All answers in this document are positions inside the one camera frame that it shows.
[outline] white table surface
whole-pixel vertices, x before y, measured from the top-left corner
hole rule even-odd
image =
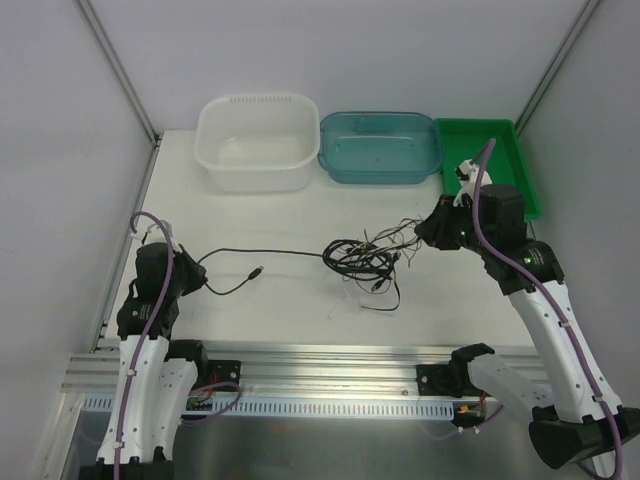
[[[221,247],[322,252],[337,238],[363,238],[403,217],[432,211],[441,178],[413,186],[340,185],[316,165],[311,184],[298,192],[229,195],[211,186],[192,154],[195,132],[167,131],[143,209],[167,220],[173,234],[198,259]],[[116,313],[135,276],[134,241],[106,332],[115,338]],[[218,254],[205,261],[210,283],[227,290],[258,265],[256,280],[218,297],[204,288],[179,301],[173,338],[315,345],[530,347],[523,322],[468,251],[439,252],[426,245],[411,267],[400,263],[400,308],[393,313],[362,309],[392,306],[395,296],[366,295],[347,288],[315,258],[289,255]]]

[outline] black cable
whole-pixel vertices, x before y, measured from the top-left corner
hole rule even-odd
[[[401,231],[407,227],[415,226],[418,222],[419,220],[403,219],[400,225],[383,230],[372,240],[367,239],[366,231],[365,241],[350,239],[334,240],[324,249],[322,254],[299,250],[218,248],[203,255],[198,260],[198,263],[200,264],[207,258],[222,252],[273,253],[321,258],[327,268],[338,273],[343,278],[354,280],[358,287],[367,293],[382,294],[387,292],[393,285],[397,295],[397,303],[395,306],[391,308],[373,308],[361,305],[362,308],[367,310],[393,312],[400,306],[401,299],[400,287],[396,280],[396,262],[400,260],[402,255],[405,255],[407,262],[410,264],[413,255],[415,255],[421,246],[420,239],[416,236],[410,241],[405,241]],[[395,242],[396,235],[401,239],[399,244]],[[387,240],[390,244],[380,247],[376,245],[376,242],[380,240]],[[411,255],[407,254],[405,250],[411,251]],[[229,295],[242,288],[247,282],[260,275],[260,273],[262,273],[262,267],[253,270],[240,284],[226,292],[218,292],[209,284],[205,284],[205,287],[215,295]],[[366,288],[364,284],[370,283],[373,283],[373,285]]]

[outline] translucent blue container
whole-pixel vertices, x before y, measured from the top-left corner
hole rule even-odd
[[[442,168],[435,121],[419,113],[341,112],[320,124],[318,161],[339,183],[407,185]]]

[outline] white bin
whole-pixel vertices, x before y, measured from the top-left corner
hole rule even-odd
[[[194,154],[228,192],[298,190],[320,149],[315,103],[302,95],[222,97],[200,113]]]

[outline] white wall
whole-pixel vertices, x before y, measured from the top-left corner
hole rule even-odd
[[[0,8],[0,477],[87,348],[149,144],[71,0]]]
[[[602,370],[623,401],[635,407],[640,407],[639,18],[637,0],[605,2],[522,137],[542,206],[539,236],[558,253]],[[637,477],[640,439],[626,451]]]
[[[230,93],[515,120],[584,0],[95,0],[151,119]]]

